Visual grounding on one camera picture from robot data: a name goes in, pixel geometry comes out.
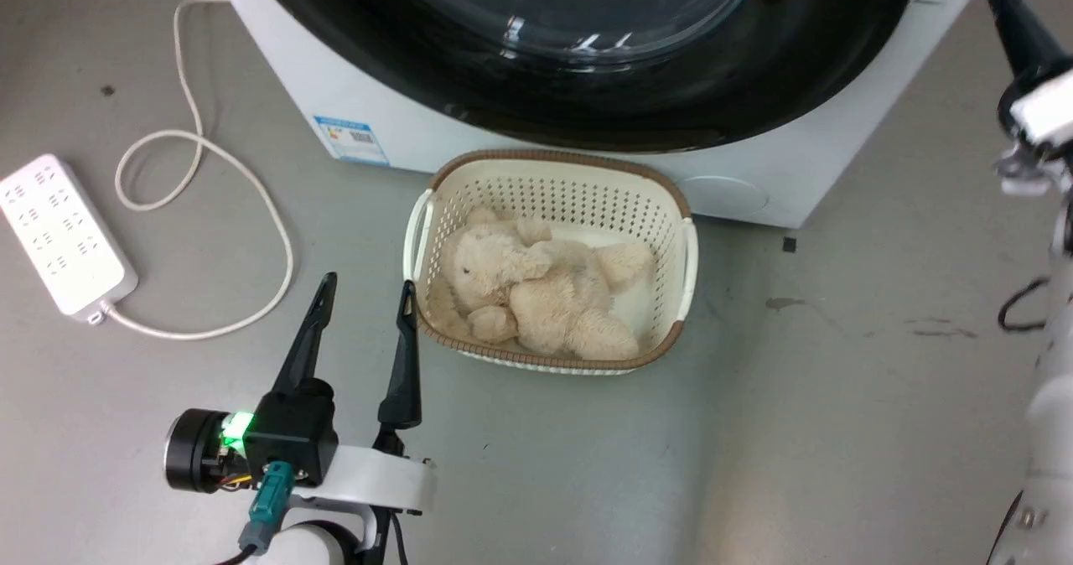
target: perforated basket side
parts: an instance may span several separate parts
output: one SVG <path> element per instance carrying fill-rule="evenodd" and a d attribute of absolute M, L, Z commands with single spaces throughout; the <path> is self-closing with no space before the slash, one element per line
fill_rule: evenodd
<path fill-rule="evenodd" d="M 483 150 L 461 155 L 432 179 L 430 236 L 418 269 L 422 327 L 447 347 L 499 363 L 546 371 L 609 374 L 650 363 L 681 332 L 676 314 L 685 282 L 682 219 L 690 217 L 682 194 L 648 167 L 606 158 L 546 150 Z M 428 283 L 440 276 L 440 249 L 474 206 L 554 224 L 588 226 L 643 240 L 655 255 L 652 309 L 642 344 L 647 352 L 620 361 L 547 358 L 452 339 L 436 328 L 423 308 Z"/>

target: stuffed animal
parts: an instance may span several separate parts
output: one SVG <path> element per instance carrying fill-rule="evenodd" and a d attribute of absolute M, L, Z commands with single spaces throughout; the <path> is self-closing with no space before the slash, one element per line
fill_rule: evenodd
<path fill-rule="evenodd" d="M 640 346 L 609 313 L 611 295 L 632 286 L 651 261 L 642 243 L 593 249 L 552 240 L 543 221 L 503 221 L 480 207 L 442 248 L 441 270 L 452 291 L 430 286 L 430 308 L 435 299 L 443 331 L 456 339 L 516 339 L 544 356 L 629 359 Z"/>

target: power outlet socket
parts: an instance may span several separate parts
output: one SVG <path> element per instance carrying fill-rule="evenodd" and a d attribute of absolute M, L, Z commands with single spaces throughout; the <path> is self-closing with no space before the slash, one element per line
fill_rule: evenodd
<path fill-rule="evenodd" d="M 82 184 L 56 157 L 40 155 L 0 180 L 0 209 L 68 316 L 99 324 L 103 301 L 119 301 L 137 286 Z"/>

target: green led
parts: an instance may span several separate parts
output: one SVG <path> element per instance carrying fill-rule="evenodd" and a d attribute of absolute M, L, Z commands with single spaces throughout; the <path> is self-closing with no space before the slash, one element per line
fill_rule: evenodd
<path fill-rule="evenodd" d="M 250 422 L 253 421 L 253 413 L 234 413 L 231 415 L 231 420 L 227 422 L 223 431 L 220 432 L 220 437 L 223 438 L 223 445 L 230 446 L 235 442 L 241 442 L 242 437 L 246 435 L 246 430 L 250 427 Z"/>

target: white plastic basket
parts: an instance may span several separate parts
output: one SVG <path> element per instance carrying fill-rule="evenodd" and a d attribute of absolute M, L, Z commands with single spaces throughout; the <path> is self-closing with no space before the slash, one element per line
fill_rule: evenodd
<path fill-rule="evenodd" d="M 612 310 L 633 327 L 642 354 L 593 361 L 510 352 L 456 340 L 437 329 L 426 307 L 440 274 L 440 249 L 475 206 L 518 218 L 541 218 L 553 237 L 591 247 L 643 240 L 651 249 L 650 279 L 616 295 Z M 686 197 L 660 173 L 607 158 L 547 150 L 482 150 L 449 163 L 417 198 L 403 241 L 402 276 L 417 289 L 426 334 L 489 362 L 575 375 L 620 375 L 663 356 L 681 333 L 696 283 L 696 228 Z"/>

